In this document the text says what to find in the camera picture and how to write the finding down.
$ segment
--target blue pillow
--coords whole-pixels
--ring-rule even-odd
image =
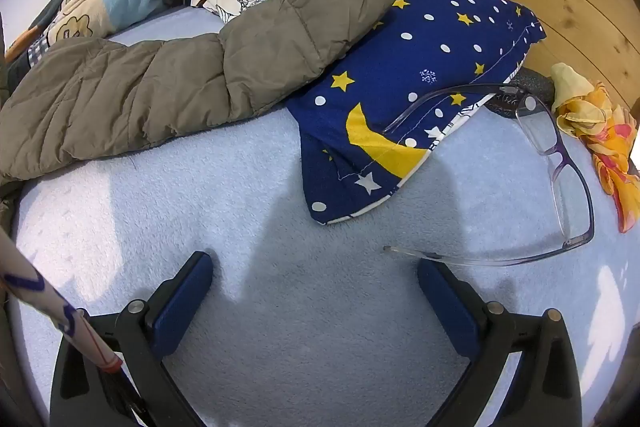
[[[287,100],[312,217],[335,223],[391,197],[488,98],[434,99],[393,133],[382,130],[433,90],[509,82],[545,36],[531,10],[508,0],[396,0],[346,57]]]

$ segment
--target snowflake print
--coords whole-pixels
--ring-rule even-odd
[[[434,73],[434,71],[430,71],[430,70],[421,71],[420,77],[423,82],[426,82],[428,84],[433,84],[437,80],[436,74]]]

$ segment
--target yellow floral scarf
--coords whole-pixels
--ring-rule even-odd
[[[602,83],[593,87],[566,64],[553,66],[551,78],[556,86],[552,110],[558,115],[558,127],[590,149],[600,184],[616,202],[618,228],[627,232],[640,217],[640,178],[628,174],[628,158],[638,133],[636,120],[625,108],[612,108]]]

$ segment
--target eyeglass frame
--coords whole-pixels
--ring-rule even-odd
[[[580,169],[578,168],[574,160],[569,155],[569,151],[566,149],[566,146],[564,145],[561,131],[558,128],[558,124],[556,123],[556,119],[554,118],[553,114],[551,113],[549,108],[546,107],[546,105],[542,103],[538,97],[536,97],[535,94],[528,91],[527,89],[524,89],[523,87],[520,87],[520,86],[513,86],[510,84],[466,84],[461,86],[444,87],[443,89],[438,89],[438,90],[429,92],[427,94],[422,95],[420,98],[418,98],[418,100],[416,100],[414,103],[412,103],[412,105],[410,105],[407,109],[405,109],[392,123],[386,126],[386,128],[382,131],[382,134],[385,135],[395,131],[404,122],[404,120],[406,120],[409,117],[409,115],[411,115],[416,109],[418,109],[422,104],[424,104],[428,100],[432,100],[433,98],[436,98],[442,95],[462,94],[463,92],[467,94],[484,94],[484,95],[510,94],[512,96],[513,95],[519,96],[520,98],[518,99],[518,109],[520,108],[520,104],[528,96],[532,96],[535,98],[535,100],[544,108],[544,110],[548,114],[548,117],[551,119],[551,122],[554,126],[554,130],[556,132],[556,144],[553,147],[545,150],[544,152],[541,152],[538,149],[538,147],[535,146],[532,137],[530,137],[527,134],[525,127],[520,122],[520,119],[517,117],[517,111],[518,111],[517,109],[516,119],[518,120],[518,124],[522,129],[523,133],[525,134],[525,136],[527,137],[527,140],[532,144],[533,148],[536,150],[536,152],[538,152],[538,154],[540,154],[541,156],[551,156],[555,153],[559,153],[562,156],[560,163],[556,166],[553,174],[551,175],[552,188],[553,188],[553,184],[556,182],[556,179],[558,178],[558,175],[560,174],[562,169],[565,168],[566,166],[573,168],[576,174],[578,174],[578,178],[580,178],[585,194],[587,196],[587,204],[589,207],[589,229],[587,230],[587,232],[584,232],[583,234],[566,239],[562,243],[561,248],[557,248],[555,250],[552,250],[546,253],[540,253],[530,257],[520,257],[520,258],[514,258],[514,259],[495,259],[495,260],[480,261],[478,259],[467,259],[463,257],[440,255],[440,254],[431,253],[431,252],[427,254],[420,250],[390,247],[390,246],[385,246],[383,250],[395,251],[399,253],[407,253],[409,255],[414,255],[422,259],[430,259],[431,261],[438,261],[440,263],[454,264],[454,265],[458,264],[462,266],[516,266],[520,264],[534,263],[535,261],[542,261],[543,259],[549,259],[550,257],[560,255],[561,253],[573,250],[574,248],[582,247],[583,245],[586,245],[588,242],[590,242],[591,239],[593,239],[593,236],[595,233],[595,223],[594,223],[594,215],[593,215],[593,201],[591,200],[591,193],[589,191],[589,186],[587,185],[587,181],[584,179],[584,176],[580,172]],[[556,205],[556,214],[558,215],[558,219],[559,219],[559,209],[558,209],[558,204],[555,200],[555,195],[554,195],[554,204]]]

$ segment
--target light blue plush surface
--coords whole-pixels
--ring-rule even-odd
[[[183,9],[117,40],[195,35],[219,24],[204,10]],[[591,187],[593,241],[527,266],[454,271],[510,311],[563,313],[587,425],[638,320],[640,227],[618,233],[589,155],[576,140],[565,143]],[[390,200],[323,227],[306,209],[299,146],[296,122],[278,108],[73,166],[30,184],[17,244],[91,314],[148,297],[194,250],[212,253],[212,290],[166,359],[208,425],[425,425],[466,361],[418,288],[416,260],[382,246],[540,251],[558,226],[545,162],[516,123],[482,108]],[[31,309],[17,309],[21,357],[44,410],[60,334]],[[479,425],[497,407],[493,399]]]

